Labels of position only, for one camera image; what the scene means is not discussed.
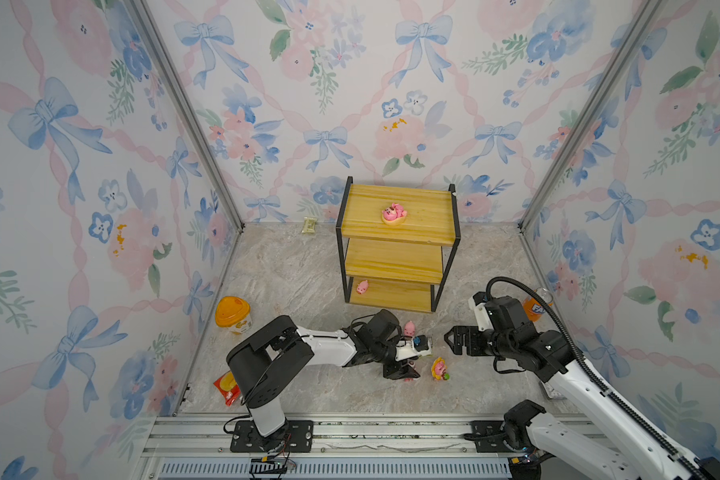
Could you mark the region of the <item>small card packet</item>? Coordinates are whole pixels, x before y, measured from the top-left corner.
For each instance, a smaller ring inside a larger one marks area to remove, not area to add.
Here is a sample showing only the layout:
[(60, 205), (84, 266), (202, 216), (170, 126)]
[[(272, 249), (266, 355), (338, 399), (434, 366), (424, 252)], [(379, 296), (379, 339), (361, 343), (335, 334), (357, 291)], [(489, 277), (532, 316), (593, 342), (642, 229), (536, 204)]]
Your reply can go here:
[(547, 398), (550, 400), (564, 400), (565, 399), (565, 396), (562, 393), (555, 390), (549, 384), (543, 383), (542, 388), (543, 388)]

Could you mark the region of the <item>orange lidded plastic jar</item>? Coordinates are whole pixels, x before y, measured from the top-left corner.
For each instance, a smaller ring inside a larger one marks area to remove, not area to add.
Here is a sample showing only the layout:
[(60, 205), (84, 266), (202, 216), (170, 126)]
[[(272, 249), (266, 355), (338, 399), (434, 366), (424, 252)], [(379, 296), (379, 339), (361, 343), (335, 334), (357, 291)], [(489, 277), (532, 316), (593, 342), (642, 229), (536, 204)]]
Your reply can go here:
[(251, 307), (247, 301), (239, 297), (225, 296), (217, 304), (215, 323), (220, 328), (242, 335), (252, 326), (250, 314)]

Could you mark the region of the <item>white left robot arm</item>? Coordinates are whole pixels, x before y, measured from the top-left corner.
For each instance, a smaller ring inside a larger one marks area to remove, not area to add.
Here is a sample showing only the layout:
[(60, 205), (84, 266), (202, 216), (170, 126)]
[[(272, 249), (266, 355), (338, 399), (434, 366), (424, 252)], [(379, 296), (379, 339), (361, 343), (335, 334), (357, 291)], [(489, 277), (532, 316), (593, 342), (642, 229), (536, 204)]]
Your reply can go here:
[(382, 309), (336, 331), (310, 330), (280, 315), (234, 347), (226, 362), (257, 433), (270, 439), (285, 431), (280, 395), (304, 368), (375, 363), (385, 379), (417, 379), (414, 362), (431, 353), (430, 337), (405, 335), (398, 318)]

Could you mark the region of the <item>red snack packet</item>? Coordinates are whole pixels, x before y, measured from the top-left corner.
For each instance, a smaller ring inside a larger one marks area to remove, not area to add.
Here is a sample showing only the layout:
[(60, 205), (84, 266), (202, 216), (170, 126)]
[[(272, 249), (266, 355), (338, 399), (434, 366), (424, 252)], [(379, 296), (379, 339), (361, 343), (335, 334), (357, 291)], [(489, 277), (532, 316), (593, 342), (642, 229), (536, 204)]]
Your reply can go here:
[(231, 372), (226, 372), (214, 381), (214, 386), (224, 398), (226, 406), (232, 406), (240, 397), (240, 387)]

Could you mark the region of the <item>pink pig toy on shelf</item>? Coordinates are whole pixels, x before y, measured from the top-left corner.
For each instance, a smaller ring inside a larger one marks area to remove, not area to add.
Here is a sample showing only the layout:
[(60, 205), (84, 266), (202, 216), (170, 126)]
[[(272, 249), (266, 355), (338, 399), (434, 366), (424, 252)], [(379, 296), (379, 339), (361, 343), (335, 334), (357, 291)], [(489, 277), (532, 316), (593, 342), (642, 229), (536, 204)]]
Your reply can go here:
[(363, 295), (367, 292), (369, 288), (369, 281), (368, 280), (362, 280), (356, 287), (356, 292), (359, 295)]

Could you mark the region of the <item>wooden shelf with black frame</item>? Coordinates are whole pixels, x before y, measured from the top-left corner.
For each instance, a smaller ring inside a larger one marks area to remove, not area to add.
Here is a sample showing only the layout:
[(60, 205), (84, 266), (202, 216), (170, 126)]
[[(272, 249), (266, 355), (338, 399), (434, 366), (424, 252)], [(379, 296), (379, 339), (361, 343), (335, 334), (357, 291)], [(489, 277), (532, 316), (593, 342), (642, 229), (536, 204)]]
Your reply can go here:
[[(401, 225), (381, 219), (393, 203), (408, 212)], [(439, 191), (364, 185), (349, 176), (335, 235), (345, 302), (434, 312), (461, 240), (456, 186)], [(359, 295), (362, 280), (369, 288)]]

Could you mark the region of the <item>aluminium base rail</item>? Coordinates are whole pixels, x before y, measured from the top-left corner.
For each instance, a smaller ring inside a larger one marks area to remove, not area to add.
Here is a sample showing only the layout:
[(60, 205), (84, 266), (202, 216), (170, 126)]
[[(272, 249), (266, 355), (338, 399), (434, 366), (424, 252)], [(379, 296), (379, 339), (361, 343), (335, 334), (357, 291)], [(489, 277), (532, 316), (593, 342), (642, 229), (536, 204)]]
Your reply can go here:
[[(308, 414), (311, 449), (287, 448), (274, 465), (284, 479), (564, 479), (580, 473), (559, 459), (522, 471), (515, 453), (478, 452), (465, 440), (474, 415)], [(276, 479), (255, 453), (234, 453), (230, 415), (158, 420), (135, 479)]]

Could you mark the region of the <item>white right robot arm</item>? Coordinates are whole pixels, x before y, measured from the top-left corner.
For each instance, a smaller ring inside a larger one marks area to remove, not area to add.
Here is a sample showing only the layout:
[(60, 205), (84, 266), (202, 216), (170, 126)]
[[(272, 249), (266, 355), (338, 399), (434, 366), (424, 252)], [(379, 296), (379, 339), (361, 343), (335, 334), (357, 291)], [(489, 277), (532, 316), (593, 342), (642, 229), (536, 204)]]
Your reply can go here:
[(520, 452), (542, 450), (591, 478), (720, 479), (720, 461), (700, 457), (633, 407), (600, 375), (574, 344), (557, 315), (555, 329), (537, 331), (520, 302), (478, 292), (469, 300), (473, 326), (454, 326), (444, 336), (456, 355), (513, 360), (561, 393), (613, 444), (608, 449), (569, 431), (544, 407), (524, 400), (503, 418), (500, 432), (472, 434), (480, 442), (503, 442)]

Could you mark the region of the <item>pink yellow doll toy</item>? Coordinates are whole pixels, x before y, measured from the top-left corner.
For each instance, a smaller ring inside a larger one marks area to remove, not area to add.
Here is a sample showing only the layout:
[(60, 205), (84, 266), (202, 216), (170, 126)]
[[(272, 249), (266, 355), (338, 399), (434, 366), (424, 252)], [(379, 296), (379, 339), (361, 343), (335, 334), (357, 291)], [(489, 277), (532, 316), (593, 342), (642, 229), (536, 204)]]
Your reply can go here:
[(438, 357), (432, 364), (431, 375), (434, 380), (448, 381), (450, 375), (447, 370), (446, 361), (442, 357)]

